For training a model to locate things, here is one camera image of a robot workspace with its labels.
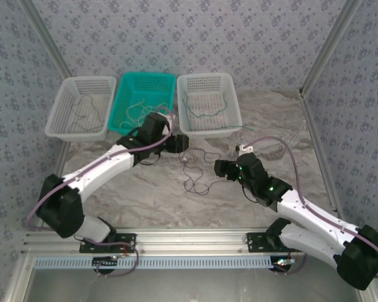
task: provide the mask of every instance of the basket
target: basket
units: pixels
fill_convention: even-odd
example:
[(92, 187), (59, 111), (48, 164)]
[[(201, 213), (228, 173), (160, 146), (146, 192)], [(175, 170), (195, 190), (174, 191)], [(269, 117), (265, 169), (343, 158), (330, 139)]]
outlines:
[(114, 77), (65, 79), (50, 111), (46, 135), (68, 142), (104, 140), (115, 88)]
[(188, 137), (228, 137), (241, 129), (241, 112), (229, 74), (181, 75), (176, 89), (180, 129)]
[(108, 128), (122, 135), (142, 125), (160, 105), (172, 110), (176, 77), (173, 74), (128, 72), (123, 75)]

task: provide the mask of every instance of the wire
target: wire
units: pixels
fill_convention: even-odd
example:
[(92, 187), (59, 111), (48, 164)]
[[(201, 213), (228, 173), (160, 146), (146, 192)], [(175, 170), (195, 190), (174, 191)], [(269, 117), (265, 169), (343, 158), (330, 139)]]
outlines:
[(312, 214), (314, 214), (315, 216), (317, 216), (318, 218), (320, 218), (321, 220), (323, 220), (327, 224), (329, 224), (329, 225), (331, 225), (335, 228), (338, 228), (339, 230), (341, 230), (341, 231), (343, 231), (347, 234), (350, 234), (350, 235), (353, 235), (354, 237), (357, 237), (358, 239), (360, 239), (361, 241), (366, 243), (368, 246), (372, 247), (378, 253), (378, 247), (375, 244), (368, 241), (367, 239), (365, 239), (363, 236), (359, 235), (358, 233), (351, 231), (351, 230), (349, 230), (349, 229), (347, 229), (347, 228), (345, 228), (341, 225), (338, 225), (337, 223), (327, 219), (326, 217), (319, 214), (317, 211), (315, 211), (313, 208), (311, 208), (306, 203), (306, 201), (305, 201), (305, 199), (304, 199), (304, 197), (302, 196), (302, 193), (301, 193), (300, 177), (299, 177), (299, 173), (298, 173), (298, 166), (297, 166), (297, 163), (295, 162), (294, 154), (292, 153), (290, 147), (285, 143), (285, 141), (283, 141), (282, 139), (280, 139), (278, 137), (271, 137), (271, 136), (261, 137), (261, 138), (258, 138), (257, 140), (254, 140), (253, 142), (250, 142), (249, 144), (244, 146), (244, 148), (248, 148), (249, 146), (252, 146), (252, 145), (254, 145), (254, 144), (256, 144), (256, 143), (258, 143), (262, 140), (276, 140), (276, 141), (280, 142), (287, 149), (288, 153), (290, 154), (292, 164), (294, 166), (295, 182), (297, 184), (298, 197), (300, 197), (301, 203), (305, 206), (306, 209), (308, 209)]
[(250, 199), (249, 197), (247, 197), (246, 193), (245, 193), (245, 188), (244, 186), (242, 186), (242, 192), (244, 193), (244, 196), (246, 197), (247, 200), (251, 201), (252, 203), (259, 203), (257, 202), (256, 200), (252, 200)]
[(248, 127), (248, 126), (224, 126), (224, 127), (216, 128), (214, 130), (227, 129), (227, 128), (245, 128), (245, 129), (254, 131), (254, 129), (252, 129), (252, 128)]
[[(225, 103), (224, 109), (220, 109), (220, 110), (218, 110), (218, 111), (217, 111), (216, 113), (214, 113), (213, 115), (205, 115), (205, 114), (202, 114), (202, 115), (196, 115), (196, 114), (190, 109), (190, 107), (189, 107), (189, 104), (188, 104), (188, 101), (189, 101), (188, 94), (186, 93), (186, 91), (185, 91), (184, 93), (185, 93), (185, 96), (186, 96), (186, 103), (185, 103), (185, 100), (184, 100), (183, 98), (182, 98), (182, 103), (185, 105), (185, 112), (186, 112), (186, 117), (188, 118), (188, 124), (189, 124), (189, 130), (190, 130), (190, 131), (192, 130), (192, 127), (191, 127), (191, 125), (190, 125), (190, 119), (189, 119), (188, 110), (189, 110), (189, 112), (190, 112), (193, 116), (195, 116), (196, 118), (202, 118), (202, 117), (204, 117), (204, 116), (211, 118), (211, 117), (213, 117), (213, 116), (217, 116), (220, 112), (223, 112), (224, 110), (227, 109), (228, 104), (227, 104), (227, 101), (226, 101), (225, 94), (223, 94), (223, 95), (222, 95), (222, 98), (223, 98), (224, 103)], [(253, 129), (250, 128), (250, 127), (247, 127), (247, 126), (236, 126), (236, 125), (222, 126), (222, 127), (218, 127), (218, 128), (216, 128), (216, 129), (214, 129), (214, 130), (228, 129), (228, 128), (245, 128), (245, 129), (248, 129), (248, 130), (253, 131)]]
[(126, 275), (129, 275), (130, 273), (132, 273), (136, 269), (136, 267), (139, 265), (139, 260), (140, 260), (139, 251), (136, 249), (136, 247), (134, 245), (131, 245), (127, 242), (109, 242), (109, 243), (95, 242), (95, 241), (88, 239), (88, 238), (84, 238), (84, 240), (91, 243), (91, 244), (99, 245), (99, 246), (102, 246), (102, 247), (103, 246), (109, 247), (109, 246), (112, 246), (112, 245), (123, 245), (123, 249), (125, 247), (130, 247), (131, 249), (133, 249), (133, 251), (136, 254), (136, 261), (134, 262), (133, 266), (129, 270), (127, 270), (125, 272), (120, 272), (118, 274), (109, 274), (109, 275), (101, 274), (100, 273), (100, 266), (101, 266), (102, 263), (106, 262), (106, 260), (99, 261), (99, 263), (97, 264), (96, 269), (95, 269), (98, 276), (103, 276), (105, 278), (126, 276)]
[[(141, 102), (139, 103), (136, 103), (136, 104), (133, 104), (131, 106), (129, 106), (127, 109), (126, 109), (126, 117), (127, 117), (127, 121), (123, 121), (119, 124), (119, 128), (122, 127), (123, 124), (127, 123), (129, 124), (131, 127), (140, 127), (142, 124), (143, 124), (143, 119), (146, 118), (146, 116), (151, 113), (151, 112), (155, 112), (157, 110), (158, 107), (167, 107), (168, 105), (166, 103), (162, 103), (160, 104), (158, 107), (155, 107), (155, 106), (144, 106), (146, 103), (146, 100), (145, 99), (142, 99)], [(132, 108), (135, 108), (135, 107), (141, 107), (141, 113), (140, 113), (140, 116), (138, 118), (133, 118), (131, 115), (130, 115), (130, 110)]]
[[(203, 191), (198, 192), (197, 189), (196, 189), (196, 183), (197, 183), (197, 181), (198, 181), (199, 179), (201, 179), (201, 178), (203, 177), (203, 170), (202, 170), (202, 168), (200, 168), (200, 167), (189, 167), (189, 166), (187, 166), (186, 161), (183, 160), (183, 159), (185, 158), (185, 154), (186, 154), (189, 150), (199, 150), (199, 151), (202, 151), (202, 152), (203, 152), (203, 160), (204, 160), (206, 163), (208, 163), (208, 164), (213, 163), (215, 160), (212, 160), (212, 161), (210, 161), (210, 162), (207, 161), (207, 159), (206, 159), (206, 154), (214, 154), (214, 155), (218, 155), (219, 158), (218, 158), (217, 160), (219, 160), (219, 159), (221, 158), (221, 154), (220, 154), (220, 153), (208, 152), (208, 151), (205, 151), (205, 150), (202, 149), (202, 148), (188, 148), (188, 149), (186, 149), (184, 152), (181, 153), (181, 154), (182, 154), (182, 158), (181, 158), (181, 154), (178, 155), (179, 161), (183, 164), (183, 173), (184, 173), (184, 175), (186, 175), (186, 176), (188, 177), (188, 179), (185, 180), (185, 181), (183, 182), (183, 187), (185, 188), (185, 191), (186, 191), (187, 193), (195, 193), (195, 194), (198, 194), (198, 195), (201, 195), (201, 196), (205, 196), (205, 195), (208, 195), (208, 193), (210, 192), (210, 188), (211, 188), (214, 184), (216, 184), (216, 183), (218, 183), (218, 182), (229, 182), (229, 181), (214, 181), (214, 182), (212, 182), (212, 183), (209, 184), (209, 185), (203, 184), (203, 185), (206, 187), (206, 190), (203, 190)], [(193, 180), (193, 178), (192, 178), (189, 174), (186, 173), (185, 168), (186, 168), (186, 169), (198, 169), (198, 170), (200, 171), (200, 176), (199, 176), (198, 178), (196, 178), (195, 180)], [(190, 186), (189, 189), (188, 189), (188, 183), (189, 183), (189, 182), (192, 183), (192, 186)]]
[(228, 104), (227, 104), (227, 101), (226, 101), (226, 98), (225, 98), (225, 94), (223, 93), (222, 94), (222, 99), (224, 100), (224, 103), (226, 104), (225, 106), (224, 106), (224, 109), (220, 109), (220, 110), (218, 110), (216, 113), (214, 113), (213, 115), (205, 115), (205, 114), (202, 114), (202, 115), (199, 115), (199, 116), (197, 116), (190, 108), (189, 108), (189, 105), (188, 105), (188, 100), (189, 100), (189, 97), (188, 97), (188, 94), (186, 93), (186, 91), (185, 91), (185, 96), (186, 96), (186, 108), (188, 108), (188, 110), (189, 110), (189, 112), (191, 113), (191, 114), (193, 114), (194, 116), (196, 116), (197, 118), (201, 118), (201, 117), (203, 117), (203, 116), (207, 116), (207, 117), (209, 117), (209, 118), (212, 118), (213, 116), (216, 116), (216, 115), (218, 115), (220, 112), (223, 112), (224, 110), (226, 110), (227, 109), (227, 106), (228, 106)]
[(77, 126), (79, 126), (80, 128), (82, 128), (82, 129), (85, 130), (85, 131), (91, 131), (91, 130), (94, 130), (94, 129), (102, 128), (102, 127), (103, 127), (103, 124), (102, 124), (102, 125), (100, 125), (100, 126), (96, 126), (96, 127), (92, 127), (92, 128), (85, 128), (85, 127), (83, 127), (83, 126), (78, 122), (78, 121), (82, 120), (83, 118), (86, 118), (87, 115), (80, 115), (80, 114), (76, 113), (75, 110), (73, 109), (73, 106), (79, 106), (79, 105), (81, 104), (81, 102), (83, 101), (83, 98), (85, 98), (85, 97), (91, 98), (91, 101), (90, 101), (90, 102), (91, 102), (92, 107), (93, 107), (94, 110), (96, 111), (96, 115), (97, 115), (97, 117), (98, 117), (98, 121), (99, 121), (100, 123), (104, 123), (104, 122), (105, 122), (105, 120), (101, 121), (101, 118), (100, 118), (100, 111), (99, 111), (99, 110), (95, 107), (95, 105), (94, 105), (94, 98), (93, 98), (92, 96), (90, 96), (89, 94), (85, 94), (85, 95), (83, 95), (83, 96), (80, 97), (80, 100), (78, 101), (78, 103), (76, 103), (76, 104), (72, 104), (72, 105), (71, 105), (71, 111), (74, 113), (74, 116), (77, 117), (78, 119), (77, 119), (77, 121), (73, 121), (73, 122), (70, 124), (70, 126), (69, 126), (69, 128), (68, 128), (68, 130), (67, 130), (68, 133), (70, 133), (71, 127), (72, 127), (73, 125), (77, 125)]
[(154, 165), (157, 161), (159, 161), (159, 158), (161, 157), (161, 154), (158, 154), (158, 158), (156, 159), (155, 162), (151, 162), (151, 163), (147, 163), (147, 162), (139, 162), (140, 165), (146, 165), (146, 166), (149, 166), (149, 165)]
[(167, 108), (167, 107), (164, 107), (164, 106), (160, 106), (159, 108), (157, 108), (156, 112), (158, 112), (159, 110), (165, 110), (169, 113), (171, 119), (172, 119), (172, 123), (171, 123), (171, 128), (169, 129), (169, 132), (167, 135), (165, 135), (162, 139), (160, 139), (158, 142), (155, 142), (155, 143), (152, 143), (151, 145), (148, 145), (146, 147), (141, 147), (141, 148), (133, 148), (133, 149), (124, 149), (124, 150), (120, 150), (118, 152), (114, 152), (112, 154), (110, 154), (109, 156), (107, 157), (104, 157), (102, 158), (101, 160), (97, 161), (97, 162), (94, 162), (92, 163), (89, 167), (85, 168), (84, 170), (82, 170), (79, 174), (77, 174), (76, 176), (70, 178), (68, 181), (65, 181), (63, 182), (62, 184), (58, 185), (57, 187), (53, 188), (52, 190), (50, 190), (40, 201), (38, 201), (38, 203), (33, 207), (33, 209), (31, 210), (31, 212), (28, 214), (27, 218), (26, 218), (26, 221), (25, 221), (25, 225), (27, 228), (35, 228), (35, 229), (38, 229), (38, 230), (41, 230), (42, 228), (39, 228), (39, 227), (35, 227), (35, 226), (31, 226), (31, 220), (33, 218), (33, 216), (35, 215), (35, 213), (37, 212), (37, 209), (39, 209), (39, 207), (41, 207), (41, 205), (43, 205), (44, 202), (46, 202), (46, 200), (49, 199), (49, 197), (51, 197), (53, 194), (55, 194), (57, 191), (61, 190), (62, 188), (68, 186), (70, 183), (74, 182), (76, 179), (79, 179), (81, 177), (83, 177), (85, 174), (87, 174), (89, 171), (95, 169), (96, 167), (98, 167), (99, 165), (101, 165), (102, 163), (106, 162), (107, 160), (110, 160), (112, 159), (113, 157), (115, 156), (118, 156), (120, 154), (124, 154), (124, 153), (127, 153), (127, 152), (140, 152), (140, 151), (145, 151), (145, 150), (148, 150), (148, 149), (151, 149), (151, 148), (154, 148), (154, 147), (157, 147), (158, 145), (164, 143), (172, 134), (172, 131), (175, 127), (175, 124), (176, 124), (176, 117), (174, 116), (174, 114)]

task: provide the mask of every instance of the wall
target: wall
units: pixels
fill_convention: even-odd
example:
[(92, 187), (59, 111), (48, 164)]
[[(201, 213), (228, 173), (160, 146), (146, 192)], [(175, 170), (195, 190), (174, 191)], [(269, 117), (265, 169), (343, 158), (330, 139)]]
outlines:
[(308, 96), (347, 218), (378, 230), (378, 0), (364, 0)]
[(60, 143), (43, 129), (61, 78), (15, 0), (0, 0), (0, 299)]
[(300, 87), (344, 0), (33, 0), (75, 75), (225, 71)]

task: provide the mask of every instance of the white robotic arm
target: white robotic arm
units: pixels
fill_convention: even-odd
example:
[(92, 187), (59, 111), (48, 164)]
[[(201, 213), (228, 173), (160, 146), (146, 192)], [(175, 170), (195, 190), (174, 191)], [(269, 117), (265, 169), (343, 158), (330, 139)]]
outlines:
[(53, 190), (56, 192), (39, 207), (37, 215), (62, 238), (74, 235), (94, 242), (111, 241), (109, 236), (115, 233), (113, 227), (101, 218), (84, 215), (82, 203), (104, 183), (152, 153), (186, 150), (188, 137), (184, 135), (169, 137), (162, 144), (156, 143), (171, 132), (171, 127), (172, 117), (150, 113), (140, 128), (122, 137), (107, 153), (90, 164), (63, 177), (48, 176), (40, 199)]
[(252, 147), (238, 146), (237, 150), (235, 162), (216, 160), (214, 170), (220, 177), (238, 181), (260, 205), (283, 217), (266, 231), (268, 243), (319, 258), (334, 267), (348, 284), (366, 289), (378, 273), (378, 252), (370, 246), (378, 249), (378, 233), (368, 225), (357, 228), (301, 198), (292, 186), (268, 175)]

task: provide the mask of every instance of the gray marble surface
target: gray marble surface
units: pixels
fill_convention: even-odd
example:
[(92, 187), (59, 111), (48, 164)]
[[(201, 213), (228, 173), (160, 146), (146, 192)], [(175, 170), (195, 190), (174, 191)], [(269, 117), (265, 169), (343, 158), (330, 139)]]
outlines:
[[(191, 140), (190, 146), (218, 152), (222, 159), (231, 159), (236, 145), (265, 135), (285, 140), (293, 150), (299, 166), (301, 185), (307, 199), (330, 211), (316, 154), (297, 98), (290, 94), (261, 90), (237, 91), (244, 125), (227, 138)], [(105, 153), (120, 137), (110, 132), (104, 142), (71, 143), (64, 174), (73, 172)], [(276, 141), (254, 146), (270, 175), (295, 186), (294, 169), (288, 153)], [(214, 174), (214, 165), (203, 161), (201, 151), (186, 154), (188, 166), (199, 166), (203, 184), (221, 180)], [(189, 174), (197, 177), (198, 169)], [(183, 182), (183, 164), (175, 154), (162, 153), (160, 160), (149, 167), (137, 165), (117, 175), (100, 187), (84, 203), (85, 213), (100, 216), (116, 227), (268, 227), (278, 216), (268, 208), (249, 202), (237, 182), (214, 184), (208, 195), (187, 193)]]

